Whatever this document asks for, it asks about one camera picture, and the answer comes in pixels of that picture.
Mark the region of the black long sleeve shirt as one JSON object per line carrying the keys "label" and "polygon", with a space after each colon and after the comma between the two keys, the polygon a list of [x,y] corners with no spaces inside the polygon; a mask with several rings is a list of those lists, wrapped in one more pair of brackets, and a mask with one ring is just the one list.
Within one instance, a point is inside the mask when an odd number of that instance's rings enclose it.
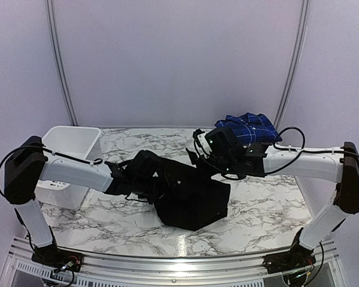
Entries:
{"label": "black long sleeve shirt", "polygon": [[[124,195],[126,200],[132,199],[131,195],[134,194],[131,193],[132,185],[128,177],[128,164],[132,160],[107,164],[113,178],[106,191],[107,194]],[[197,231],[227,216],[230,184],[203,176],[195,167],[180,162],[177,183],[179,183],[178,205],[152,204],[164,225]]]}

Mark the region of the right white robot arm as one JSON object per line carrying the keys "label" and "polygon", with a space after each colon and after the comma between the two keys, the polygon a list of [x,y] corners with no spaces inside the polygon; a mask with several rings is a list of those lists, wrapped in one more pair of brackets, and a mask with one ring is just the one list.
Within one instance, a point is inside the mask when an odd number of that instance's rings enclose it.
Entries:
{"label": "right white robot arm", "polygon": [[350,215],[359,213],[359,154],[352,142],[331,148],[278,146],[270,142],[244,145],[233,130],[221,127],[193,132],[193,164],[213,174],[246,176],[301,176],[334,182],[336,189],[318,215],[295,236],[284,262],[298,267],[319,242]]}

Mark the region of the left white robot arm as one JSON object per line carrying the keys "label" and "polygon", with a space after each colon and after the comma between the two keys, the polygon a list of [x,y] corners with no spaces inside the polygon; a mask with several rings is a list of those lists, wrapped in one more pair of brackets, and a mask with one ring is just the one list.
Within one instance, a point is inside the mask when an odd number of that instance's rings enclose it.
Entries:
{"label": "left white robot arm", "polygon": [[10,151],[0,162],[4,186],[0,192],[17,211],[26,227],[35,252],[51,266],[63,262],[63,252],[47,224],[37,202],[35,189],[39,181],[57,181],[90,188],[112,196],[132,193],[167,192],[171,183],[162,169],[161,158],[149,152],[135,172],[126,166],[101,158],[87,160],[48,149],[39,136],[29,137]]}

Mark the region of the blue plaid folded shirt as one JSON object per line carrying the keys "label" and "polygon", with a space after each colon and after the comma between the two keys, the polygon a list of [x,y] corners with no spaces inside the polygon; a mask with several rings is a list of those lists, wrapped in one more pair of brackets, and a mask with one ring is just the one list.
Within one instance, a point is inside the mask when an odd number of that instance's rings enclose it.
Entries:
{"label": "blue plaid folded shirt", "polygon": [[247,112],[241,116],[226,115],[224,120],[218,120],[214,126],[229,127],[237,139],[245,145],[254,142],[280,142],[282,137],[264,114]]}

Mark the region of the white plastic laundry basket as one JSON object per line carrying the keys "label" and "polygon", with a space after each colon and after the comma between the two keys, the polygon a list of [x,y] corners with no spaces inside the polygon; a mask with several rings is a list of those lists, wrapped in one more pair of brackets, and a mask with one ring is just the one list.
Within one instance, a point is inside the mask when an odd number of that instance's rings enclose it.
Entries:
{"label": "white plastic laundry basket", "polygon": [[47,149],[71,158],[51,156],[52,165],[48,169],[56,175],[37,183],[35,194],[40,202],[70,210],[81,208],[89,188],[82,186],[83,181],[76,177],[90,166],[76,159],[88,162],[101,158],[100,135],[101,129],[97,127],[55,126],[42,137]]}

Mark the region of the aluminium table front rail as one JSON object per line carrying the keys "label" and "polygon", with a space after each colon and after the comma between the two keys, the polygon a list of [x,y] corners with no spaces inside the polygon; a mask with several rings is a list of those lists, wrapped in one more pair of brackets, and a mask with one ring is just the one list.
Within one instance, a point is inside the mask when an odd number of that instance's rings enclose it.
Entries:
{"label": "aluminium table front rail", "polygon": [[26,239],[16,237],[0,286],[346,286],[332,241],[305,267],[274,271],[266,252],[217,257],[138,257],[80,251],[80,269],[58,272],[32,261]]}

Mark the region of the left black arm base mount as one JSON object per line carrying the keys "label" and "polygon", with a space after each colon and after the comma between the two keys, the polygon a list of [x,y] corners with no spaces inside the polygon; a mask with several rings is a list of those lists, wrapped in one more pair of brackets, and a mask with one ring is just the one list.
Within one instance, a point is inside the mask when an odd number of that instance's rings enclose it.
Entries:
{"label": "left black arm base mount", "polygon": [[70,271],[79,272],[83,262],[83,254],[59,249],[55,246],[46,246],[44,248],[36,248],[31,259],[33,262],[53,267],[59,271],[62,271],[62,267],[66,266],[66,269]]}

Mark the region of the left aluminium wall profile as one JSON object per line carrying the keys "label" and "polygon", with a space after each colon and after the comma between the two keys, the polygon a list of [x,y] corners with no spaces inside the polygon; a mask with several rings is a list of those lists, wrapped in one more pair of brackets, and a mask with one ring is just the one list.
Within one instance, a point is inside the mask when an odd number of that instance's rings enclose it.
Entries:
{"label": "left aluminium wall profile", "polygon": [[68,113],[68,117],[71,125],[78,126],[77,115],[74,109],[74,104],[69,90],[68,80],[66,78],[66,73],[63,65],[63,57],[59,43],[54,1],[46,0],[45,9],[46,9],[48,29],[50,33],[51,48],[53,51],[53,58],[56,65],[57,79],[59,80],[63,101],[65,103],[66,111]]}

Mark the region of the aluminium wall profile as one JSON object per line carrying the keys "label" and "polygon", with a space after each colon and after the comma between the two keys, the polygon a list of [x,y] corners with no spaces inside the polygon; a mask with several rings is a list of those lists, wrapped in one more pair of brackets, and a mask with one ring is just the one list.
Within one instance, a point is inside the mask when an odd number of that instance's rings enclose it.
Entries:
{"label": "aluminium wall profile", "polygon": [[66,78],[66,73],[63,65],[63,57],[59,43],[54,1],[46,0],[45,9],[46,9],[48,29],[50,33],[51,48],[53,51],[53,58],[56,65],[57,79],[59,80],[63,101],[65,103],[66,111],[68,113],[68,117],[71,125],[78,126],[77,115],[74,109],[74,104],[69,90],[68,80]]}
{"label": "aluminium wall profile", "polygon": [[303,46],[306,38],[306,31],[308,29],[308,17],[309,17],[310,6],[311,6],[311,2],[309,0],[303,0],[301,2],[299,21],[297,25],[296,38],[294,41],[294,46],[291,54],[290,65],[285,79],[284,88],[282,90],[281,99],[275,115],[274,126],[276,129],[278,129],[281,126],[282,119],[286,112],[288,101],[290,100],[291,97],[294,78],[297,72],[297,67],[300,62],[300,58],[302,55]]}

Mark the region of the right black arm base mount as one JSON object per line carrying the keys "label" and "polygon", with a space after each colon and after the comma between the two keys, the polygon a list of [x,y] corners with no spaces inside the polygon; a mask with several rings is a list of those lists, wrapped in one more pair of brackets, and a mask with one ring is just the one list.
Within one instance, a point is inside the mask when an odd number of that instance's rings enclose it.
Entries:
{"label": "right black arm base mount", "polygon": [[312,250],[295,247],[289,251],[264,256],[262,266],[269,274],[290,271],[316,263]]}

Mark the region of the right aluminium wall profile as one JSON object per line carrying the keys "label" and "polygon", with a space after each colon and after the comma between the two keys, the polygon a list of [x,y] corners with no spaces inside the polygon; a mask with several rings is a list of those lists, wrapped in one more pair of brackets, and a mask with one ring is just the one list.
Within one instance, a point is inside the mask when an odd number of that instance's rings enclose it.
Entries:
{"label": "right aluminium wall profile", "polygon": [[294,41],[294,46],[291,54],[290,65],[285,79],[284,88],[282,90],[281,99],[275,115],[274,126],[276,129],[278,129],[281,126],[282,119],[286,112],[288,101],[290,100],[291,97],[294,78],[297,72],[297,67],[300,62],[300,58],[302,55],[303,46],[306,38],[306,31],[308,29],[308,17],[309,17],[310,6],[311,6],[311,2],[309,0],[303,0],[301,2],[299,21],[297,25],[296,38]]}

